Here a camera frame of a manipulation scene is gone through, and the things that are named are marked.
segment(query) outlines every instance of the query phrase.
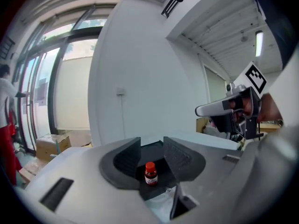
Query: bottle label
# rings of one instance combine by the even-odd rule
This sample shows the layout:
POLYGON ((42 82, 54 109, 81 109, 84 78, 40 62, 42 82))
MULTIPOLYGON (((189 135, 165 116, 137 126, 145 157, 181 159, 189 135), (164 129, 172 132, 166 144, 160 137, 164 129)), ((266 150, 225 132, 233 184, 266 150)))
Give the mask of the bottle label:
POLYGON ((154 177, 154 178, 147 178, 145 177, 145 182, 149 185, 154 185, 158 182, 158 175, 157 177, 154 177))

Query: brown glass bottle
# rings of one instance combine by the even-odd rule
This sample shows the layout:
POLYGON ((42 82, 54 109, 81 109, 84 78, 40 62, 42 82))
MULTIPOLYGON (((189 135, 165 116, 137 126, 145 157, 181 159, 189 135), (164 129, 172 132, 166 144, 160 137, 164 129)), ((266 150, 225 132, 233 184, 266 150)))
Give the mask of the brown glass bottle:
POLYGON ((158 183, 158 174, 156 171, 155 164, 153 162, 147 162, 145 164, 144 177, 145 182, 149 186, 155 186, 158 183))

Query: black hair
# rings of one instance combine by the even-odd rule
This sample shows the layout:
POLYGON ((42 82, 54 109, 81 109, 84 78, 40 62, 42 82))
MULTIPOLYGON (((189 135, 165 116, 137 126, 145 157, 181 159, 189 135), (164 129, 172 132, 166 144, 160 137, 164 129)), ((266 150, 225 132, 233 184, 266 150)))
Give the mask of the black hair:
POLYGON ((0 78, 3 78, 6 74, 10 74, 9 65, 0 65, 0 78))

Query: white sleeve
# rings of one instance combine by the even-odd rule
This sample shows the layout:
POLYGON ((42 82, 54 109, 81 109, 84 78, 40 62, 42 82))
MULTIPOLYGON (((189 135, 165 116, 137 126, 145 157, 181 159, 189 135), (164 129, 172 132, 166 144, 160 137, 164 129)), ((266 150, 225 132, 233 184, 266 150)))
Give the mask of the white sleeve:
POLYGON ((9 80, 4 79, 3 82, 3 88, 4 92, 9 96, 9 97, 15 97, 16 94, 18 93, 18 90, 13 86, 13 84, 10 83, 9 80))
POLYGON ((299 124, 299 45, 289 63, 269 89, 286 126, 299 124))

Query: ceiling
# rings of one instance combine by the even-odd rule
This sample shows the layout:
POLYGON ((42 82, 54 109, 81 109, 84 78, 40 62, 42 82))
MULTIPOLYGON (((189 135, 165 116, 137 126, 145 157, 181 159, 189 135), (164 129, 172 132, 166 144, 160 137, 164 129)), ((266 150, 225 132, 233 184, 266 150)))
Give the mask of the ceiling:
POLYGON ((220 0, 182 36, 204 49, 230 77, 238 76, 250 61, 263 73, 282 70, 276 41, 254 0, 220 0), (256 31, 264 32, 262 55, 255 57, 256 31))

